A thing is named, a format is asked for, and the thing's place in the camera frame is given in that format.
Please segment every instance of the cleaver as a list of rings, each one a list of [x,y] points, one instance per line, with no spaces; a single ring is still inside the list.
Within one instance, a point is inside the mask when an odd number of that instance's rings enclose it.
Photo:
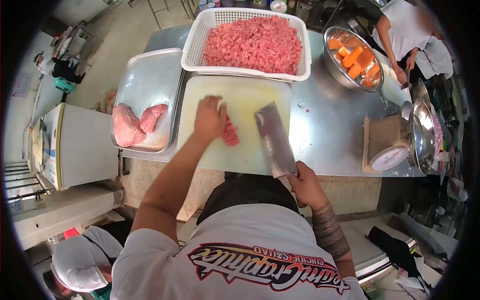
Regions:
[[[275,102],[254,113],[273,178],[298,174],[297,163]]]

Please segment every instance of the sign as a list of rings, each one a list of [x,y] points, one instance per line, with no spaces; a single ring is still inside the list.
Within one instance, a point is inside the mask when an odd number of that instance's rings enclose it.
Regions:
[[[15,88],[13,89],[12,96],[17,98],[26,98],[31,81],[32,77],[30,75],[20,74],[20,76],[18,76]]]

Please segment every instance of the meat chunk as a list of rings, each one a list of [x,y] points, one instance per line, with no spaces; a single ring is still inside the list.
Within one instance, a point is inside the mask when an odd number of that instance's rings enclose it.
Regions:
[[[232,121],[230,121],[228,115],[225,128],[222,132],[222,140],[227,146],[235,146],[236,144],[240,143],[239,136],[235,132],[235,127],[233,126]]]
[[[155,131],[156,120],[161,114],[167,111],[167,108],[167,104],[158,104],[144,110],[144,113],[140,118],[140,127],[144,130],[144,132],[152,133]]]
[[[130,107],[120,103],[113,108],[113,133],[120,147],[130,147],[143,141],[147,135]]]
[[[239,19],[211,29],[204,55],[207,66],[296,75],[301,51],[297,30],[274,16]]]

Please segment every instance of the black hair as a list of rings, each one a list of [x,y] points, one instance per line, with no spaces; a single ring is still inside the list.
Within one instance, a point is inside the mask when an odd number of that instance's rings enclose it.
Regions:
[[[50,292],[52,292],[53,296],[55,296],[56,299],[67,299],[66,296],[62,295],[62,291],[57,285],[55,275],[53,275],[53,272],[51,270],[43,273],[43,281],[45,281],[47,288],[50,290]]]

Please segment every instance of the metal tray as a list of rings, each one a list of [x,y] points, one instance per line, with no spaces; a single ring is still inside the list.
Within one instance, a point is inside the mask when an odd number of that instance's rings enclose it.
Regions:
[[[180,60],[182,50],[169,48],[143,53],[130,59],[120,80],[115,106],[120,103],[131,107],[137,118],[150,106],[167,104],[165,114],[158,118],[155,133],[147,133],[141,143],[130,147],[117,144],[110,127],[110,138],[115,147],[145,153],[160,153],[172,142],[175,111],[180,94],[180,85],[185,74]]]

